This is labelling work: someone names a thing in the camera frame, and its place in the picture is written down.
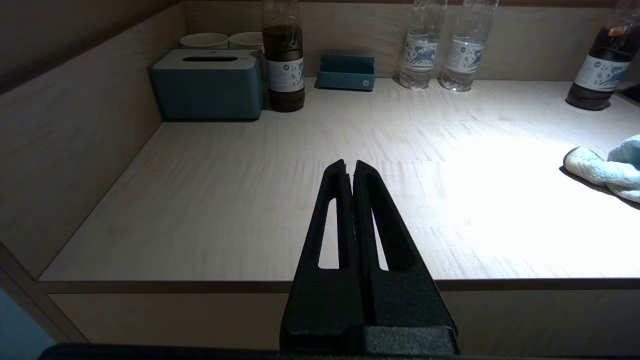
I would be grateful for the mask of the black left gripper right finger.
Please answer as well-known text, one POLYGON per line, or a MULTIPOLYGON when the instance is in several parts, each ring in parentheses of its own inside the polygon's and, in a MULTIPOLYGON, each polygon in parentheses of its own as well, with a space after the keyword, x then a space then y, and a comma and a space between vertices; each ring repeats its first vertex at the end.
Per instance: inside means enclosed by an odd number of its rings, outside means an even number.
POLYGON ((397 205, 370 164, 358 161, 353 214, 368 354, 457 354, 458 330, 397 205))

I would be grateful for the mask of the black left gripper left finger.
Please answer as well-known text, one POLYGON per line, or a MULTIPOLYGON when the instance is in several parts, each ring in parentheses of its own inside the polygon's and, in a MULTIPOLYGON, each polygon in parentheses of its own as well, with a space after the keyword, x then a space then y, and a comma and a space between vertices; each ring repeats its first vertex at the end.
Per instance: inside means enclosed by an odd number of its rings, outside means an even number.
POLYGON ((305 353, 345 351, 345 333, 364 323, 361 257, 345 161, 323 172, 310 224, 279 326, 279 348, 305 353), (336 201, 338 268, 319 265, 329 203, 336 201))

